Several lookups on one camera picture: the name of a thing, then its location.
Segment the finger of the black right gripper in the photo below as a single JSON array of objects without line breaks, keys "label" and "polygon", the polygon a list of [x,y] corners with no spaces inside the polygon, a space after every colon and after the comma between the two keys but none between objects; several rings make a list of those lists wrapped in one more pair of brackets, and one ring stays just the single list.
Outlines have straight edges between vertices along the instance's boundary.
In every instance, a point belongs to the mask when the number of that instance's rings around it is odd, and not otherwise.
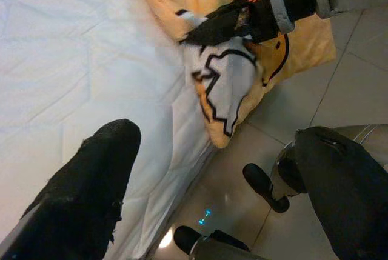
[{"label": "finger of the black right gripper", "polygon": [[225,14],[212,18],[194,14],[182,14],[180,18],[191,26],[183,41],[191,45],[218,45],[235,37],[251,34],[252,25],[249,18],[239,14]]},{"label": "finger of the black right gripper", "polygon": [[206,15],[206,21],[217,19],[232,20],[233,22],[247,22],[249,20],[249,6],[246,4],[227,4]]}]

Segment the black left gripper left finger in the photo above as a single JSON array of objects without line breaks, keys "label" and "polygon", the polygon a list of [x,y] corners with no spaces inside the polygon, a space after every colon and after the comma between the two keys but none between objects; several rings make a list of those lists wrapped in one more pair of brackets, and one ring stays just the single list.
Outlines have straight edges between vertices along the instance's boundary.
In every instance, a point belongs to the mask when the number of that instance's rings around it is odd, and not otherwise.
[{"label": "black left gripper left finger", "polygon": [[1,242],[1,259],[103,259],[140,143],[141,130],[128,119],[85,139]]}]

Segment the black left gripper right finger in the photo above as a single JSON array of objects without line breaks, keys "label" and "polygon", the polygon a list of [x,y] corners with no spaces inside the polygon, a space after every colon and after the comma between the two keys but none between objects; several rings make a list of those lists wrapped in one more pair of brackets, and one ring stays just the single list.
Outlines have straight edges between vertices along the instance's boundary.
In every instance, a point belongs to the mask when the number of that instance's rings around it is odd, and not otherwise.
[{"label": "black left gripper right finger", "polygon": [[339,259],[387,259],[387,172],[331,128],[295,134],[295,159],[313,209]]}]

